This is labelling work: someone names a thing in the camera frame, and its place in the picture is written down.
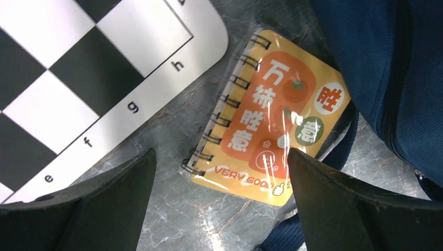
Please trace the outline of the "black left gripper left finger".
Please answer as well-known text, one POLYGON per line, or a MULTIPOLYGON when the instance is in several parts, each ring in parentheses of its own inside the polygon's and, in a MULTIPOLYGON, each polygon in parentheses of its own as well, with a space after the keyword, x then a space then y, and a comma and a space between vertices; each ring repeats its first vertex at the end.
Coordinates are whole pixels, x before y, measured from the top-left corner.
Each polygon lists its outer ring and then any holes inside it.
POLYGON ((1 206, 1 250, 136 250, 156 167, 150 149, 32 202, 1 206))

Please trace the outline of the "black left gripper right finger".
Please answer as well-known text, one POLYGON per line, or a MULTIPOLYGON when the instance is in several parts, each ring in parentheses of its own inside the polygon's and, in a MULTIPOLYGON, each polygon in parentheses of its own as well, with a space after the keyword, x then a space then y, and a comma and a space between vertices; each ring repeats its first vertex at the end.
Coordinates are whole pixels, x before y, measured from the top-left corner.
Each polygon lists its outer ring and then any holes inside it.
POLYGON ((288 167, 309 250, 442 250, 442 203, 373 186, 295 148, 288 167))

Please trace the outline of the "orange spiral notebook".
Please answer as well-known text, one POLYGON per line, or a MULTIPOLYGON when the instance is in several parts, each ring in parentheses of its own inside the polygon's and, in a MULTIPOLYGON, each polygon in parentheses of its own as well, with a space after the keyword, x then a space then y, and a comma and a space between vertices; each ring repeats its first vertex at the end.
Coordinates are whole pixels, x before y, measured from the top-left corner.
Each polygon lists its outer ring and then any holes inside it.
POLYGON ((289 150, 316 156, 350 100, 339 71, 260 29, 182 167, 195 184, 283 206, 293 194, 289 150))

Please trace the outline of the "navy blue student backpack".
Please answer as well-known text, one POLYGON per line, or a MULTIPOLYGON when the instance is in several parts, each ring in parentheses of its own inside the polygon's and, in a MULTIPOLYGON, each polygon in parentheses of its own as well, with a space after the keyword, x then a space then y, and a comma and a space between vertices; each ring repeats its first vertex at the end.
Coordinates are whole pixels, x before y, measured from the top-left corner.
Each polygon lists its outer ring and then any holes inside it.
MULTIPOLYGON (((342 172, 363 116, 442 203, 442 1, 312 1, 356 108, 348 132, 320 161, 342 172)), ((306 244, 299 214, 258 250, 306 244)))

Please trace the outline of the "black white chessboard mat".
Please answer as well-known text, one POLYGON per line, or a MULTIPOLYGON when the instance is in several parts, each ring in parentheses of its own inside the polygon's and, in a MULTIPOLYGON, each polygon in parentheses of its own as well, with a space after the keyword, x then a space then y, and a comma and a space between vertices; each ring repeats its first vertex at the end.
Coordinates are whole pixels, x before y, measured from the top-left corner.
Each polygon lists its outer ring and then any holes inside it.
POLYGON ((210 1, 1 1, 1 203, 69 186, 227 47, 210 1))

